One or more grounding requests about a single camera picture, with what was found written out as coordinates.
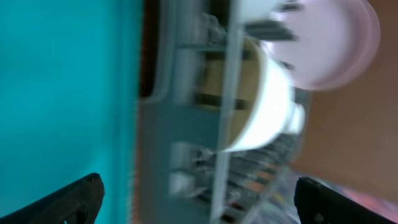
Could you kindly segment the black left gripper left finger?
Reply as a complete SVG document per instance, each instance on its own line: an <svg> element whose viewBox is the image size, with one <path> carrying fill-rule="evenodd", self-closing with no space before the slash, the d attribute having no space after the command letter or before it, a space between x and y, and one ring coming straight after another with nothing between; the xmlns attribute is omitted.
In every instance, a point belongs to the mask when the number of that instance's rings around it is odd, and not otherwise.
<svg viewBox="0 0 398 224"><path fill-rule="evenodd" d="M1 224L93 224L105 195L98 173L88 174L1 218Z"/></svg>

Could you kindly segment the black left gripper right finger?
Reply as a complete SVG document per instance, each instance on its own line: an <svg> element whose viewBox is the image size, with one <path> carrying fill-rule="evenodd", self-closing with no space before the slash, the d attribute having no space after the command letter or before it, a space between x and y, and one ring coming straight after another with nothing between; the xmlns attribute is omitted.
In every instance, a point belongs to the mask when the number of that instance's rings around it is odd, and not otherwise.
<svg viewBox="0 0 398 224"><path fill-rule="evenodd" d="M298 179L294 205L301 224L394 224L309 177Z"/></svg>

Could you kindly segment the white bowl with peanuts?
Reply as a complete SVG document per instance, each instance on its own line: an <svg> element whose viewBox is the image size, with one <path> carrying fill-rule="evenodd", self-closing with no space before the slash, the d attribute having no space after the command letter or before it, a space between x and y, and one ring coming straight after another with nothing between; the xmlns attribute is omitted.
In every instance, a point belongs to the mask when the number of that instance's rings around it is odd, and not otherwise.
<svg viewBox="0 0 398 224"><path fill-rule="evenodd" d="M227 142L217 150L247 151L266 146L282 134L298 135L305 124L305 109L295 102L290 72L252 37L245 36L236 90L239 105L229 120Z"/></svg>

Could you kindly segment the grey bowl with rice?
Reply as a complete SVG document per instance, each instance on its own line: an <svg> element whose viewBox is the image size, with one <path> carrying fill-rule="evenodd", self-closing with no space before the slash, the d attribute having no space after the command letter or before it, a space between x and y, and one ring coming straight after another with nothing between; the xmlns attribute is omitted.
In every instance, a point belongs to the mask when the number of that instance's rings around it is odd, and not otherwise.
<svg viewBox="0 0 398 224"><path fill-rule="evenodd" d="M264 20L281 4L282 0L242 0L240 3L242 21L249 23Z"/></svg>

